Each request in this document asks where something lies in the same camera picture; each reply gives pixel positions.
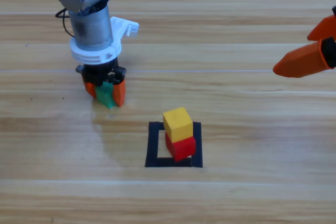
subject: black tape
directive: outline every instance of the black tape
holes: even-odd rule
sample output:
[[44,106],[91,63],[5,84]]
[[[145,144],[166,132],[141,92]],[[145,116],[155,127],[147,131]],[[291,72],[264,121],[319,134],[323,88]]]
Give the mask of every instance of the black tape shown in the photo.
[[164,131],[162,122],[150,122],[148,130],[148,145],[145,167],[203,167],[202,154],[202,125],[194,122],[194,138],[196,140],[196,152],[176,163],[172,157],[157,157],[159,148],[159,131]]

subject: wood grain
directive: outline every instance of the wood grain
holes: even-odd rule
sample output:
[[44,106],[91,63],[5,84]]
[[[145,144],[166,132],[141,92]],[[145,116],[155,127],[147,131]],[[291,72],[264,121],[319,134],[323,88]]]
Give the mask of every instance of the wood grain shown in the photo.
[[[272,72],[334,0],[111,0],[140,23],[111,110],[74,71],[57,0],[0,6],[0,223],[336,223],[334,72]],[[204,168],[145,168],[148,123],[178,106]]]

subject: orange robot part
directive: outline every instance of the orange robot part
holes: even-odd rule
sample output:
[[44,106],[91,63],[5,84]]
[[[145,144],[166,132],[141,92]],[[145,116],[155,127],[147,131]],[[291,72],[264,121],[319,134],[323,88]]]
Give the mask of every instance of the orange robot part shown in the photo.
[[273,68],[279,76],[301,78],[328,69],[336,62],[336,43],[332,37],[287,53]]
[[94,98],[96,98],[95,85],[91,82],[84,82],[86,91]]
[[125,101],[125,80],[123,80],[120,84],[113,85],[113,100],[118,106],[122,106]]
[[324,18],[308,35],[308,40],[319,41],[333,37],[336,40],[336,16],[332,15]]

